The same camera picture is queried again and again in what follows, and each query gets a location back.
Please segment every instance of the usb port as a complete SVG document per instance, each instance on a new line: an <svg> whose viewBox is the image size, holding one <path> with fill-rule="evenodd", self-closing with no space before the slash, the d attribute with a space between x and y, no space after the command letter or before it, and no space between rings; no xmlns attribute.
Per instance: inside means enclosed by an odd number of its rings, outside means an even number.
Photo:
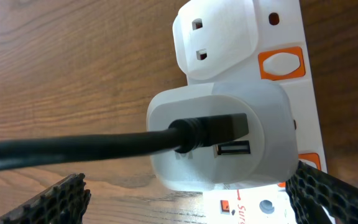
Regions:
<svg viewBox="0 0 358 224"><path fill-rule="evenodd" d="M249 141L233 141L219 144L216 150L218 155L251 154Z"/></svg>

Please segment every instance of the power strip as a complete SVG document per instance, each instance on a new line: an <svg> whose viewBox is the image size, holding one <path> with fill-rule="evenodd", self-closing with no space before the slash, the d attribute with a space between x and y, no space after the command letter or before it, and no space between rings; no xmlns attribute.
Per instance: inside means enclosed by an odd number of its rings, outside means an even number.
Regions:
<svg viewBox="0 0 358 224"><path fill-rule="evenodd" d="M179 10L173 36L189 85L279 83L290 99L299 158L327 171L298 0L192 0ZM294 223L284 186L204 192L208 223ZM262 211L264 200L272 213Z"/></svg>

